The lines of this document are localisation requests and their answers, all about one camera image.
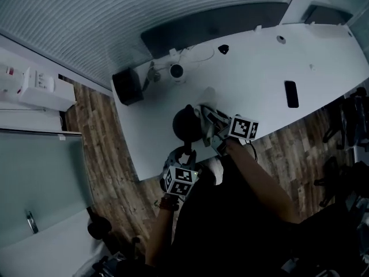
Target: person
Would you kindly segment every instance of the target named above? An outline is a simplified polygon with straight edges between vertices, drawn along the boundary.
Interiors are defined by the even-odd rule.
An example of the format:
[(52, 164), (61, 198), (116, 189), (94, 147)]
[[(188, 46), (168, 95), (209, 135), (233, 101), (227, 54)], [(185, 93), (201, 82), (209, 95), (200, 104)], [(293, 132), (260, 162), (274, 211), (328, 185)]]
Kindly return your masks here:
[(174, 241), (177, 198), (164, 196), (146, 249), (153, 276), (278, 276), (300, 219), (281, 186), (238, 141), (227, 140), (223, 181), (202, 168), (184, 202)]

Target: wooden floor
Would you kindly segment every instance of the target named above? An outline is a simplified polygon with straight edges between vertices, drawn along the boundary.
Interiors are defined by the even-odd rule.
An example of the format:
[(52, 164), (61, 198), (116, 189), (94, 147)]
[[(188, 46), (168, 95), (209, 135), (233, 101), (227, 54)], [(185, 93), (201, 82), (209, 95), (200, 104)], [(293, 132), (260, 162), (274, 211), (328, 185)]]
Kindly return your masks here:
[[(74, 84), (76, 93), (77, 104), (66, 113), (66, 123), (69, 131), (81, 132), (84, 137), (95, 201), (92, 209), (112, 223), (113, 233), (122, 243), (139, 236), (144, 250), (158, 212), (157, 200), (163, 195), (159, 182), (138, 180), (113, 99), (65, 80)], [(337, 157), (339, 165), (352, 164), (351, 151), (336, 150), (339, 134), (322, 143), (328, 122), (326, 111), (318, 110), (254, 142), (259, 164), (291, 196), (302, 219), (320, 210), (323, 190), (313, 182), (323, 177), (323, 164), (331, 156)], [(208, 164), (221, 173), (215, 159)]]

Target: door handle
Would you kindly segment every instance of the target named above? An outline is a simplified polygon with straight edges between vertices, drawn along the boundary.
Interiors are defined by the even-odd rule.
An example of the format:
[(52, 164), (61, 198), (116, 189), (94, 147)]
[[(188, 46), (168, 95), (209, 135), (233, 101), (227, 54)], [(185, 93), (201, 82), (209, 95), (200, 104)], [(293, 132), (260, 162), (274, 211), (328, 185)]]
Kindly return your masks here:
[(31, 230), (34, 234), (39, 232), (39, 229), (37, 228), (36, 222), (35, 222), (35, 220), (32, 216), (31, 211), (27, 212), (27, 222), (28, 222), (28, 224), (29, 224), (29, 226), (30, 226), (30, 228), (31, 228)]

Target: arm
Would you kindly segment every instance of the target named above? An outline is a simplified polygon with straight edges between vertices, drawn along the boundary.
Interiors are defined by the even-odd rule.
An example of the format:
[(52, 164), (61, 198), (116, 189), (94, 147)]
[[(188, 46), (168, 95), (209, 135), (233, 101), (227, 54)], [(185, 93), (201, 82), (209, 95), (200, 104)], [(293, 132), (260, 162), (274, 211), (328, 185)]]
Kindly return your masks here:
[(146, 265), (156, 267), (171, 246), (174, 211), (178, 210), (177, 198), (165, 195), (160, 203), (159, 214), (150, 234), (146, 249)]
[(300, 223), (292, 200), (282, 187), (266, 173), (245, 148), (233, 140), (227, 140), (227, 153), (231, 156), (241, 175), (250, 185), (259, 201), (281, 220)]

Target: dark panel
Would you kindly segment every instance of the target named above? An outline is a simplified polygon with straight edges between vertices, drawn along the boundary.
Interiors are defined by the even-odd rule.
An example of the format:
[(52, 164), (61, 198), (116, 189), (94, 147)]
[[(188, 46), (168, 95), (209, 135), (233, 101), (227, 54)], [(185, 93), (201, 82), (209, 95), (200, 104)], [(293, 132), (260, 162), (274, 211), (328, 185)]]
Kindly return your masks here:
[(281, 21), (287, 3), (252, 3), (194, 13), (159, 25), (141, 34), (154, 58), (169, 50), (184, 49), (215, 38), (250, 31), (258, 25), (274, 27)]
[(324, 6), (314, 5), (311, 10), (312, 12), (306, 19), (305, 24), (311, 24), (314, 21), (316, 24), (344, 25), (352, 17), (352, 14), (348, 12)]

